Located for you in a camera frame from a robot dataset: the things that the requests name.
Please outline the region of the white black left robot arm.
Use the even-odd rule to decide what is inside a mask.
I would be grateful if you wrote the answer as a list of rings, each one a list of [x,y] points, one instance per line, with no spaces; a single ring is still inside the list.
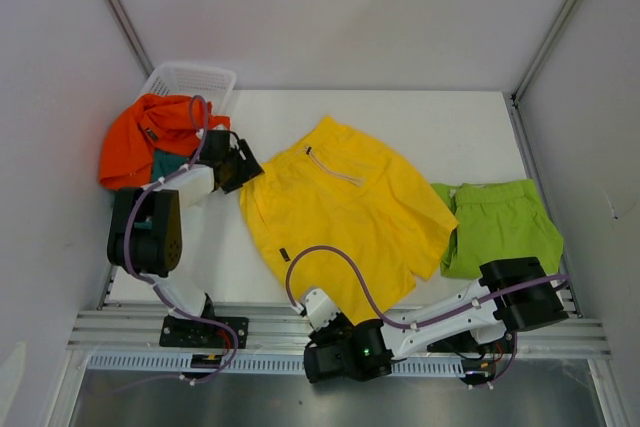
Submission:
[[[183,252],[182,214],[209,194],[234,192],[263,173],[245,139],[234,131],[209,130],[174,172],[115,193],[109,262],[150,286],[170,316],[185,319],[181,332],[194,346],[209,345],[217,323],[209,295],[176,271]]]

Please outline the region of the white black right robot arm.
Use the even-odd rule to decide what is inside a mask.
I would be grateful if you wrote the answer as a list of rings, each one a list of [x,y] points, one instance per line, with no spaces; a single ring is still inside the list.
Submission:
[[[535,258],[492,261],[481,276],[454,296],[416,310],[355,323],[322,290],[304,299],[313,332],[305,348],[312,384],[349,378],[366,382],[391,373],[395,363],[457,336],[468,350],[567,319],[558,296],[566,274],[548,275]]]

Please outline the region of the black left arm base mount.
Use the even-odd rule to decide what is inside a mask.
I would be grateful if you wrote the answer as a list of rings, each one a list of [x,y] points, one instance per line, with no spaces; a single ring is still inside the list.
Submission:
[[[218,316],[210,298],[207,298],[202,317],[226,325],[237,337],[237,348],[246,347],[249,319],[238,316]],[[227,329],[190,319],[167,315],[164,318],[159,337],[161,347],[210,348],[231,350],[233,338]]]

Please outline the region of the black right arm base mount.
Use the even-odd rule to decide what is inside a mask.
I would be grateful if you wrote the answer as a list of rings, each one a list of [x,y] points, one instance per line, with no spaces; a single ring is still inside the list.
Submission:
[[[430,353],[455,354],[467,360],[480,360],[487,356],[498,357],[513,351],[514,337],[504,334],[498,340],[479,343],[470,332],[463,332],[446,339],[431,343],[427,347]]]

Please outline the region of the yellow shorts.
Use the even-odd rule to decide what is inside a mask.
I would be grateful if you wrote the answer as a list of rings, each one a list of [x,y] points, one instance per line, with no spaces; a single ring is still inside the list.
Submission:
[[[355,323],[429,279],[458,225],[402,155],[331,117],[263,169],[239,206],[266,265],[295,298],[320,288]]]

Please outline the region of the lime green shorts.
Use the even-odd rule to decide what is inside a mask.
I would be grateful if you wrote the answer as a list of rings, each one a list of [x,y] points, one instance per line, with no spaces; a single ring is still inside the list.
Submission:
[[[488,262],[524,257],[537,258],[548,275],[559,271],[564,240],[532,180],[433,188],[458,222],[441,260],[442,276],[473,280]]]

